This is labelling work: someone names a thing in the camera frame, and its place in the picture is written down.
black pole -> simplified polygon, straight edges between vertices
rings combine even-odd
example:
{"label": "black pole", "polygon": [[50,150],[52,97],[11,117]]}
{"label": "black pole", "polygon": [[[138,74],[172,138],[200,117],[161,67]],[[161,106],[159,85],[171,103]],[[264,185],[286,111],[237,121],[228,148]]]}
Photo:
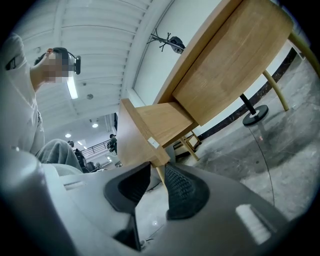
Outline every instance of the black pole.
{"label": "black pole", "polygon": [[241,100],[244,102],[246,107],[249,109],[250,113],[254,115],[256,113],[254,107],[251,105],[250,101],[247,99],[247,97],[244,94],[240,95]]}

tube light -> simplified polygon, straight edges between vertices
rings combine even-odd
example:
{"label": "tube light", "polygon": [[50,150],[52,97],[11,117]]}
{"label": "tube light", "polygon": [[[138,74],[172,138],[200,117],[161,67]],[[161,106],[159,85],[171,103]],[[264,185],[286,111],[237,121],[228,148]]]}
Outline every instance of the tube light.
{"label": "tube light", "polygon": [[71,96],[71,99],[77,99],[78,94],[76,90],[76,85],[75,85],[75,79],[73,76],[69,76],[68,80],[66,81],[66,84],[68,85],[68,90]]}

gray pants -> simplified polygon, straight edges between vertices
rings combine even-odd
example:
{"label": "gray pants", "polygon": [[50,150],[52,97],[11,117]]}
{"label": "gray pants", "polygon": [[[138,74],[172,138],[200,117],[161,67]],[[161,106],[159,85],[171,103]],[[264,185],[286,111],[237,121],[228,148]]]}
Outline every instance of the gray pants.
{"label": "gray pants", "polygon": [[83,173],[73,149],[62,139],[51,140],[35,157],[43,164],[53,164],[59,176]]}

white shirt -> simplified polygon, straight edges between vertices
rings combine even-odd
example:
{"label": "white shirt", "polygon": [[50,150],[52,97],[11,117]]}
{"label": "white shirt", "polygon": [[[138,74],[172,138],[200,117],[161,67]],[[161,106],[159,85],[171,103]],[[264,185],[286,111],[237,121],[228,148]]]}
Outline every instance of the white shirt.
{"label": "white shirt", "polygon": [[[45,145],[42,117],[22,39],[11,34],[0,51],[0,144],[35,155]],[[15,68],[6,65],[15,58]]]}

neck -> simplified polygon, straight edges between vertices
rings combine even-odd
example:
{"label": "neck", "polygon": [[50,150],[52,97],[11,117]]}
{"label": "neck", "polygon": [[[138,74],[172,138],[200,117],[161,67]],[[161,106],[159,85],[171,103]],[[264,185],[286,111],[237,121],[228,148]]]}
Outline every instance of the neck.
{"label": "neck", "polygon": [[30,68],[30,79],[35,92],[46,82],[46,78],[43,74],[44,72],[41,65]]}

